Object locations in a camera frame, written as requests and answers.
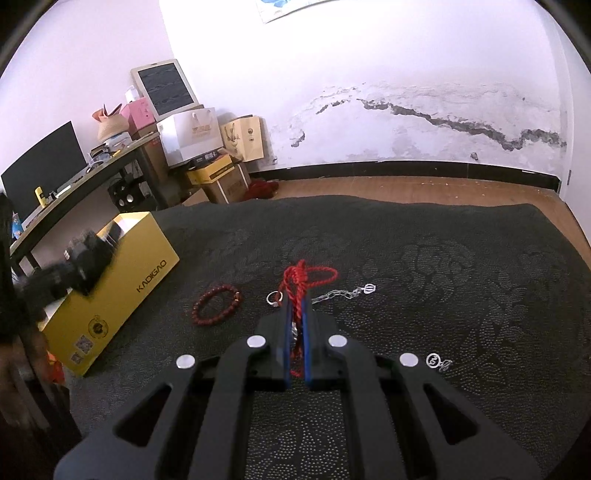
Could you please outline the silver charm pendant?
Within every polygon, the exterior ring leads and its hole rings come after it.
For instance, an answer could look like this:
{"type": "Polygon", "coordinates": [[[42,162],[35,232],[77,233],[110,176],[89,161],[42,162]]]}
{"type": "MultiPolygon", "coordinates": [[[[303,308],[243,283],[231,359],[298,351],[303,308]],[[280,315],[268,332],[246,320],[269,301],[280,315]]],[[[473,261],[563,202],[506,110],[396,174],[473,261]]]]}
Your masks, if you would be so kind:
{"type": "Polygon", "coordinates": [[[436,352],[428,354],[425,362],[430,369],[438,370],[440,373],[448,371],[453,364],[451,359],[443,359],[436,352]]]}

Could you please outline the yellow cardboard box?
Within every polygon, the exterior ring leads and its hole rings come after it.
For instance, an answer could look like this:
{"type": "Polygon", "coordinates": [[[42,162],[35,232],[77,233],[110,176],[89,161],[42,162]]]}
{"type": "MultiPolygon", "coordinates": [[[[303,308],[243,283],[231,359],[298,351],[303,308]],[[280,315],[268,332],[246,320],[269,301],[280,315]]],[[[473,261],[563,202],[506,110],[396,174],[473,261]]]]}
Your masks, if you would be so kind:
{"type": "Polygon", "coordinates": [[[76,291],[46,308],[42,325],[49,352],[76,376],[86,374],[133,311],[171,272],[179,257],[149,212],[123,213],[111,264],[90,295],[76,291]]]}

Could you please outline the black speaker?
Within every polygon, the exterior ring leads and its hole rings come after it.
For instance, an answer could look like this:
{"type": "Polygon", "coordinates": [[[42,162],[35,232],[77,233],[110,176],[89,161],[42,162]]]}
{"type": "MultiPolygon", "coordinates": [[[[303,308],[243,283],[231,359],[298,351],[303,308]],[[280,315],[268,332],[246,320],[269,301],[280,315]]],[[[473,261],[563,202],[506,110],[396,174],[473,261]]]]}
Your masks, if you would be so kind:
{"type": "Polygon", "coordinates": [[[140,178],[118,178],[107,188],[112,203],[120,213],[138,211],[146,200],[140,184],[140,178]]]}

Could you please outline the black computer monitor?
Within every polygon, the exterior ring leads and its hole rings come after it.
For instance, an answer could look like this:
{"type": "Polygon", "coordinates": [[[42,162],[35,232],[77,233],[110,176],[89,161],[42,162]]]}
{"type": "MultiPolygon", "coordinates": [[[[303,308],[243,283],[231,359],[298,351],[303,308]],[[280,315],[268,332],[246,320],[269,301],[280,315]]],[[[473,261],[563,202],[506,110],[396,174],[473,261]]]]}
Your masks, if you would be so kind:
{"type": "Polygon", "coordinates": [[[26,220],[40,206],[38,187],[44,194],[57,192],[86,167],[73,125],[67,122],[26,151],[1,179],[14,211],[26,220]]]}

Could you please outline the black desk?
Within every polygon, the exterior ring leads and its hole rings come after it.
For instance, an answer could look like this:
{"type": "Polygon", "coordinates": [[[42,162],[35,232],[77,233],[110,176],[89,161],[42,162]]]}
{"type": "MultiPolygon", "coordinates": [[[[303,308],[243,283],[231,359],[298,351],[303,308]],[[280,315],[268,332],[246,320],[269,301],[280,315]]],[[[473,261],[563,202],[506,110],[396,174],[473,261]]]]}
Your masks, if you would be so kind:
{"type": "Polygon", "coordinates": [[[80,201],[101,187],[117,173],[120,173],[126,165],[132,162],[136,162],[140,167],[143,181],[147,184],[151,196],[154,198],[156,209],[166,209],[168,204],[161,191],[161,184],[145,151],[146,145],[159,140],[159,133],[152,132],[133,141],[128,147],[114,155],[106,163],[93,169],[63,193],[58,194],[57,199],[43,208],[28,224],[19,239],[11,245],[10,265],[14,273],[18,277],[25,275],[20,266],[20,262],[24,258],[27,259],[33,269],[39,269],[40,265],[32,254],[33,248],[80,201]]]}

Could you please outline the tan woven basket bag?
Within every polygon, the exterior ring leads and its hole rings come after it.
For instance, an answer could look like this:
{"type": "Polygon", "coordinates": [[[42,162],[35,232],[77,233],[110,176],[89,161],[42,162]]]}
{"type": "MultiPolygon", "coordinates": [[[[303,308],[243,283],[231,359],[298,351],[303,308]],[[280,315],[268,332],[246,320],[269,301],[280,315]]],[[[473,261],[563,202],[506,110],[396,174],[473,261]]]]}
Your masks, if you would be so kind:
{"type": "Polygon", "coordinates": [[[95,111],[92,118],[98,122],[97,140],[104,142],[107,139],[127,132],[128,120],[121,114],[122,105],[117,105],[110,113],[105,106],[95,111]]]}

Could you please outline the pink box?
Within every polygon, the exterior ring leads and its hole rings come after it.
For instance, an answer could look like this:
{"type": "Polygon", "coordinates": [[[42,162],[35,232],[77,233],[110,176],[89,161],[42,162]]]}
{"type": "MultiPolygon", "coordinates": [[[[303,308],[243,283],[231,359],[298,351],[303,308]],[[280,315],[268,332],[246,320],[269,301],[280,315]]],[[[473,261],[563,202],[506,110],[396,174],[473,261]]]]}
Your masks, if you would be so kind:
{"type": "Polygon", "coordinates": [[[128,132],[131,136],[155,123],[149,102],[144,97],[125,104],[120,113],[128,122],[128,132]]]}

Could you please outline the white paper gift bag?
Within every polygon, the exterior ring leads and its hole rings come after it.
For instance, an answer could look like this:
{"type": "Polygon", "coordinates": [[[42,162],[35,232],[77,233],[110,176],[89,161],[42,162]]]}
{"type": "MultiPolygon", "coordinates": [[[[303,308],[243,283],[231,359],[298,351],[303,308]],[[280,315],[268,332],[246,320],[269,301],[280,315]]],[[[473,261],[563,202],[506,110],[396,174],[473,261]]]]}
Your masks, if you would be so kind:
{"type": "Polygon", "coordinates": [[[156,123],[169,168],[223,147],[214,108],[191,109],[156,123]]]}

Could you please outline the black floral table cloth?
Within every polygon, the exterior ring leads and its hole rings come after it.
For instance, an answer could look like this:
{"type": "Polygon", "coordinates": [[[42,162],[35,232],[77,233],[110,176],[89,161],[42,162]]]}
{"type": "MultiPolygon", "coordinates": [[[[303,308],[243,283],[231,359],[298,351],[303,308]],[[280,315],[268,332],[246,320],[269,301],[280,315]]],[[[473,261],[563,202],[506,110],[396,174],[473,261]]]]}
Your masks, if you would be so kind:
{"type": "Polygon", "coordinates": [[[342,396],[304,380],[301,304],[374,354],[439,373],[538,463],[590,475],[590,270],[536,207],[353,197],[158,212],[179,261],[74,388],[109,419],[175,360],[220,356],[287,306],[290,385],[257,390],[241,479],[353,479],[342,396]]]}

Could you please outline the brown cardboard box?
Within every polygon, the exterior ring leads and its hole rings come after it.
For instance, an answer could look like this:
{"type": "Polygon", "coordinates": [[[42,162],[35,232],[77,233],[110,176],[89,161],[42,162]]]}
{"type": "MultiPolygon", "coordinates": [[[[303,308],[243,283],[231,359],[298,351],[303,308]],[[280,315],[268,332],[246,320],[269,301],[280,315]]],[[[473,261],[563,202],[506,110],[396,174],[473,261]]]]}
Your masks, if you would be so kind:
{"type": "Polygon", "coordinates": [[[202,186],[211,203],[232,204],[242,202],[249,191],[250,177],[245,165],[237,163],[231,170],[218,177],[214,183],[202,186]]]}

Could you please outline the small yellow box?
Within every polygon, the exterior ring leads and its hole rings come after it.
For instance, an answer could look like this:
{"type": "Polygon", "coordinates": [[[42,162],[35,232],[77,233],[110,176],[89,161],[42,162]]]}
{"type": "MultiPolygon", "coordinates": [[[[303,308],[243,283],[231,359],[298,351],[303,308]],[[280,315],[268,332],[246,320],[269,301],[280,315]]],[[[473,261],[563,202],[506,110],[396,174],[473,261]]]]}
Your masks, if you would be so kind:
{"type": "Polygon", "coordinates": [[[207,165],[187,170],[186,176],[193,185],[207,185],[215,183],[233,168],[235,168],[235,164],[233,164],[231,156],[223,154],[207,165]]]}

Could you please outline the red cloth on floor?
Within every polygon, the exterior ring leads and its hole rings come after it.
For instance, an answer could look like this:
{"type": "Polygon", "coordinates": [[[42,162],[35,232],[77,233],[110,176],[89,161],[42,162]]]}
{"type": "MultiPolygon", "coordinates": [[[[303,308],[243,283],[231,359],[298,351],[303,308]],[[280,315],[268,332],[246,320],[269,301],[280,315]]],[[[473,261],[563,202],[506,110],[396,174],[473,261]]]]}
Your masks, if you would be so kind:
{"type": "Polygon", "coordinates": [[[242,200],[252,199],[273,199],[276,196],[277,191],[280,188],[280,184],[276,181],[266,181],[262,179],[252,180],[243,195],[242,200]]]}

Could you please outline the framed dark board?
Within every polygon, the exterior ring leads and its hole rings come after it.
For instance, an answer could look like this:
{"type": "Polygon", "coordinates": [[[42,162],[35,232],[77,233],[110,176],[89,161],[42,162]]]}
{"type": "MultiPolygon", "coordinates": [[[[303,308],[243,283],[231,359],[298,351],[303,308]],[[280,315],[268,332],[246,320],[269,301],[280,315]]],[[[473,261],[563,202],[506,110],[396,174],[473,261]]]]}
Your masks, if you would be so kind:
{"type": "Polygon", "coordinates": [[[191,109],[202,108],[176,59],[131,70],[134,84],[146,98],[157,122],[191,109]]]}

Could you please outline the tan paper gift bag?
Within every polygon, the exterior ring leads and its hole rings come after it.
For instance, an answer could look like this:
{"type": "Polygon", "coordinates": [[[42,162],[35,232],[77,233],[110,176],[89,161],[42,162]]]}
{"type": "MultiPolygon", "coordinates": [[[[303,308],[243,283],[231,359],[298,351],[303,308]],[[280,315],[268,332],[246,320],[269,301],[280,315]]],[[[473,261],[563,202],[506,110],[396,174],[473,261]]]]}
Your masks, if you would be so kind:
{"type": "Polygon", "coordinates": [[[229,154],[242,162],[263,159],[263,135],[260,118],[245,116],[221,125],[221,138],[229,154]]]}

